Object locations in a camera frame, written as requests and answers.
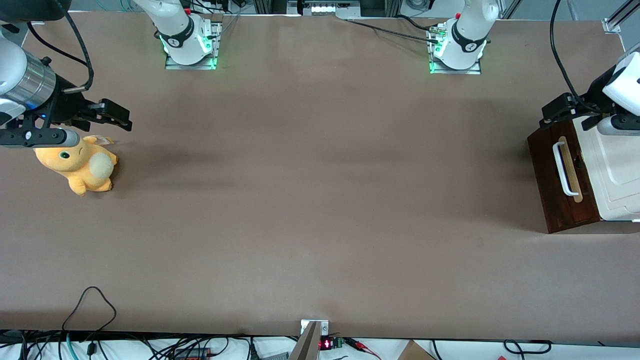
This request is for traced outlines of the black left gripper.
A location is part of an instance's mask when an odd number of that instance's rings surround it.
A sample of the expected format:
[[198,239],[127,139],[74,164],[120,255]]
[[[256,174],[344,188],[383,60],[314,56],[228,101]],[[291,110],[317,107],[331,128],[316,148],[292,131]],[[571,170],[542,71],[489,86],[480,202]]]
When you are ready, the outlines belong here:
[[565,92],[544,105],[541,109],[542,119],[538,122],[539,129],[547,130],[555,124],[571,123],[575,119],[586,117],[582,124],[583,129],[588,131],[602,120],[602,114],[605,117],[617,114],[618,107],[614,100],[604,93],[604,87],[610,82],[615,69],[615,65],[611,66],[591,82],[587,91],[579,96],[583,104],[574,100],[571,93]]

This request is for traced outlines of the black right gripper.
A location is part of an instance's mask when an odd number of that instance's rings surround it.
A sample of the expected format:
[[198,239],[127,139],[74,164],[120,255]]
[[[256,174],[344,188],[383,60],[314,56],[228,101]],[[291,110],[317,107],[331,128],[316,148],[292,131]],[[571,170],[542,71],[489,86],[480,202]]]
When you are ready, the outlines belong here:
[[65,125],[89,132],[92,124],[98,124],[116,126],[126,132],[132,130],[128,109],[107,98],[94,103],[80,92],[64,93],[64,89],[73,87],[71,82],[56,75],[52,95],[42,105],[30,110],[29,118],[34,121],[42,119],[44,128]]

